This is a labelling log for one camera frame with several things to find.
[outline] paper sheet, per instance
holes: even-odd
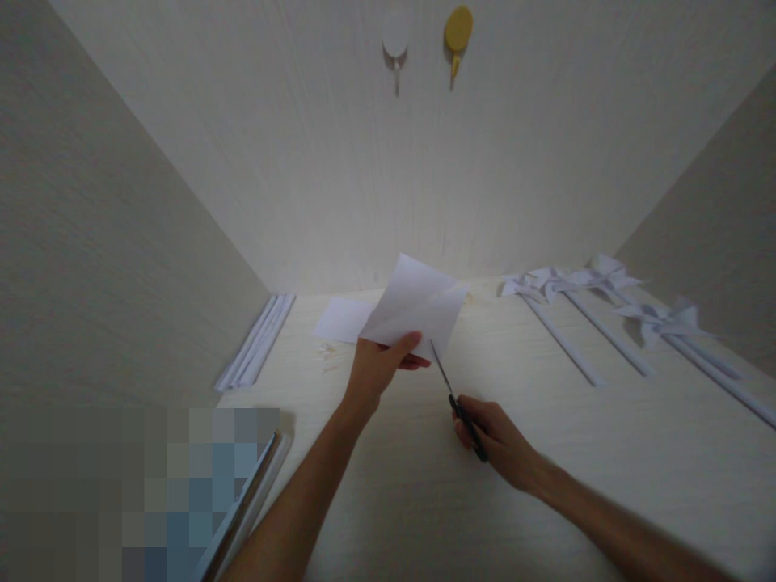
[[[354,344],[373,311],[374,303],[332,297],[313,335],[325,340]]]
[[[369,316],[360,337],[394,345],[410,331],[422,331],[423,340],[412,353],[434,361],[431,340],[440,359],[447,351],[467,287],[426,264],[400,255],[386,291]]]

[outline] paper stick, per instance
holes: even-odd
[[[542,323],[544,323],[544,327],[547,328],[547,331],[552,334],[552,336],[555,338],[555,341],[560,344],[560,347],[563,348],[566,354],[568,354],[571,360],[576,364],[576,367],[580,369],[580,372],[584,374],[589,382],[594,386],[605,386],[606,382],[604,382],[603,378],[598,375],[598,373],[590,366],[590,364],[588,364],[588,362],[585,361],[585,359],[560,334],[560,331],[558,331],[558,328],[555,327],[555,324],[552,323],[550,318],[548,318],[544,313],[544,310],[542,309],[542,306],[539,304],[539,302],[532,297],[526,297],[523,294],[520,295],[523,297],[523,299],[525,299],[525,302],[528,303],[528,306],[533,310],[533,312],[542,321]]]
[[[706,360],[709,364],[717,368],[720,372],[725,374],[725,376],[731,378],[732,380],[744,380],[745,376],[741,372],[733,368],[727,362],[723,362],[714,354],[707,352],[705,349],[701,348],[691,338],[683,337],[682,340],[685,342],[685,344],[689,345],[695,351],[695,353],[697,353],[701,358]]]
[[[248,355],[251,348],[254,347],[255,341],[259,336],[259,331],[261,330],[261,327],[263,326],[264,322],[267,320],[267,317],[269,316],[269,312],[272,311],[272,308],[275,305],[275,301],[277,301],[277,295],[272,295],[269,298],[267,305],[265,305],[264,309],[262,309],[261,315],[259,316],[258,319],[256,319],[256,323],[253,324],[253,327],[251,328],[251,332],[248,334],[248,337],[246,338],[245,342],[242,344],[242,347],[240,348],[240,351],[238,352],[237,357],[235,357],[232,360],[232,363],[229,364],[229,367],[227,367],[226,370],[224,370],[224,373],[221,375],[221,377],[218,378],[218,382],[216,382],[215,388],[219,392],[224,392],[226,391],[227,388],[231,386],[232,381],[234,380],[235,376],[237,376],[238,369],[245,361],[246,356]]]
[[[277,298],[275,305],[272,306],[272,310],[269,312],[269,315],[264,320],[264,323],[262,324],[261,329],[259,330],[259,334],[256,336],[256,339],[251,345],[251,349],[248,350],[247,356],[242,361],[242,364],[240,364],[240,367],[237,370],[237,374],[235,375],[234,380],[232,381],[233,388],[236,386],[240,386],[240,379],[243,376],[245,376],[245,371],[248,369],[248,366],[256,357],[256,353],[261,349],[261,346],[264,345],[265,338],[267,338],[268,334],[272,331],[272,326],[277,320],[277,315],[283,309],[284,297],[285,296],[280,295]]]
[[[259,372],[261,372],[262,367],[264,367],[264,362],[267,360],[269,350],[272,349],[275,339],[280,333],[280,329],[283,327],[285,318],[288,317],[288,314],[291,311],[293,300],[296,298],[297,296],[292,294],[283,296],[283,303],[273,322],[272,329],[269,330],[266,340],[262,342],[261,348],[245,370],[245,373],[238,379],[238,386],[250,386],[256,383],[256,378],[259,377]]]
[[[717,370],[714,366],[709,364],[706,360],[700,357],[690,346],[688,346],[681,337],[678,335],[665,334],[662,336],[669,344],[671,344],[682,356],[690,360],[693,364],[700,368],[708,377],[722,386],[733,398],[737,399],[741,404],[746,406],[750,411],[754,412],[764,422],[769,424],[772,428],[776,428],[776,414],[769,408],[760,404],[751,394],[746,390],[742,390],[736,386],[730,379]]]
[[[637,301],[631,297],[630,295],[625,295],[622,291],[614,290],[614,295],[622,302],[625,302],[627,305],[634,305],[637,303]],[[715,356],[712,353],[707,352],[705,349],[701,348],[698,344],[696,344],[692,338],[690,337],[682,337],[682,341],[693,351],[695,351],[696,354],[698,354],[699,357],[701,357],[703,360],[706,360],[707,363],[713,365],[716,367],[720,372],[725,374],[727,377],[733,379],[733,380],[743,380],[744,375],[739,372],[737,369],[733,368],[731,365],[729,365],[727,362],[724,362],[720,360],[717,356]]]
[[[580,299],[572,291],[563,291],[563,295],[568,297],[568,300],[573,303],[576,308],[582,312],[582,314],[598,328],[598,331],[609,340],[609,342],[628,360],[634,368],[636,368],[642,376],[654,376],[655,370],[640,356],[635,354],[627,345],[625,345],[617,336],[612,334],[609,329],[588,309],[588,307],[580,301]]]

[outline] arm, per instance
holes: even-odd
[[[628,580],[733,580],[545,459],[498,404],[468,396],[461,396],[458,403],[478,425],[493,468],[513,487],[540,499],[576,525]],[[471,437],[460,420],[455,420],[455,432],[464,446],[471,447]]]
[[[350,455],[377,410],[380,395],[397,369],[431,365],[410,354],[419,342],[419,332],[406,335],[390,349],[358,340],[342,403],[222,580],[302,579]]]

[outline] hand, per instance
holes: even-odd
[[[348,388],[342,400],[343,405],[372,415],[377,410],[381,394],[394,379],[397,369],[417,370],[429,367],[430,361],[410,354],[422,337],[419,331],[413,331],[392,348],[359,338]]]
[[[493,468],[516,489],[535,495],[552,463],[536,452],[498,404],[461,395],[458,405],[469,413]],[[453,421],[458,438],[470,449],[474,442],[455,412]]]

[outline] black scissor handle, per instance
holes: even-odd
[[[479,434],[477,434],[477,430],[474,428],[474,423],[471,421],[471,418],[469,418],[469,415],[463,407],[455,401],[452,394],[448,394],[447,399],[450,401],[450,406],[453,408],[455,415],[461,419],[469,430],[469,434],[474,441],[474,452],[477,453],[477,458],[482,462],[487,462],[487,452],[485,451],[482,440],[479,438]]]

